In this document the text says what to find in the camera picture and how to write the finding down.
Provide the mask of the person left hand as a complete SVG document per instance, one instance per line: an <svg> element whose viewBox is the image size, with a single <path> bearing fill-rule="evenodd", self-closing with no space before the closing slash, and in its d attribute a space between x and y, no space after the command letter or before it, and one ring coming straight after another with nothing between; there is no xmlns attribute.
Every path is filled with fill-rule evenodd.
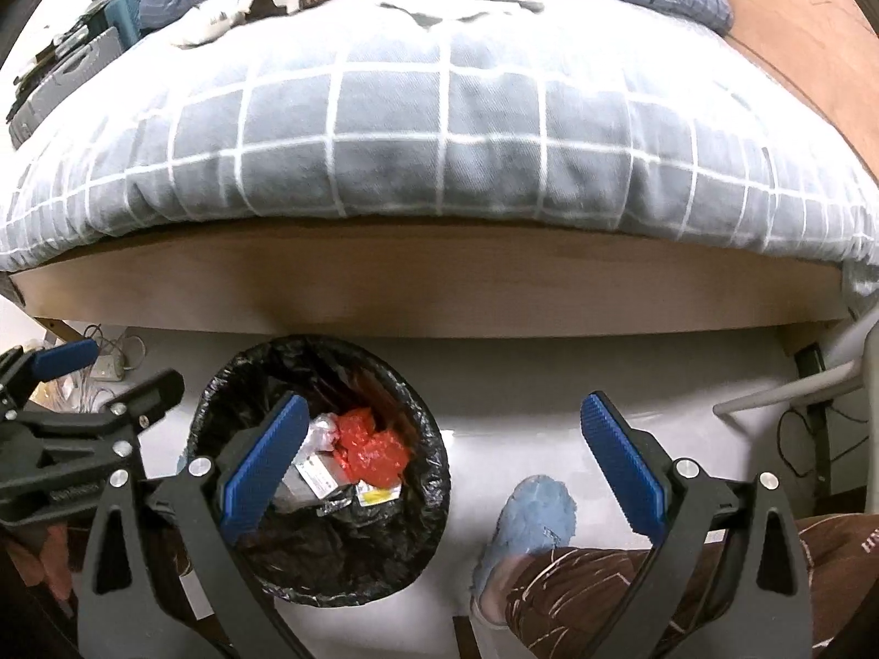
<svg viewBox="0 0 879 659"><path fill-rule="evenodd" d="M65 602L73 594L67 525L49 525L40 548L31 550L15 539L4 539L3 548L27 588L45 585L55 600Z"/></svg>

